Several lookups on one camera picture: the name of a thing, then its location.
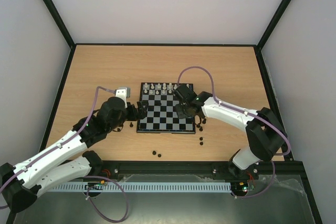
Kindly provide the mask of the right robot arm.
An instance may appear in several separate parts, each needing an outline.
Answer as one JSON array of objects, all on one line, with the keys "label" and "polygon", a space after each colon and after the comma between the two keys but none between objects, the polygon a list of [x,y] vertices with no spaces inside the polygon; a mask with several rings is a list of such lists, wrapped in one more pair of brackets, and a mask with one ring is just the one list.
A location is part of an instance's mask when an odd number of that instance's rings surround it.
[{"label": "right robot arm", "polygon": [[175,109],[179,119],[216,119],[246,133],[248,146],[230,159],[229,172],[236,178],[242,177],[252,164],[272,160],[281,146],[288,144],[284,128],[268,108],[242,108],[205,91],[196,94],[186,84],[177,85],[173,94],[178,99]]}]

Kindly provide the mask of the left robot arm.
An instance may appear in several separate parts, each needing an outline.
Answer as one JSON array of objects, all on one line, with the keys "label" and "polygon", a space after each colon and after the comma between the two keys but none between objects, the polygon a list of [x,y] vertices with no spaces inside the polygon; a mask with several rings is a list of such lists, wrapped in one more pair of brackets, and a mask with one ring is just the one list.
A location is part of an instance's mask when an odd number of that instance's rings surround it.
[{"label": "left robot arm", "polygon": [[13,213],[31,206],[48,189],[77,177],[96,175],[102,160],[88,149],[122,127],[147,115],[148,103],[131,104],[111,97],[91,116],[82,118],[60,140],[35,156],[1,166],[1,194]]}]

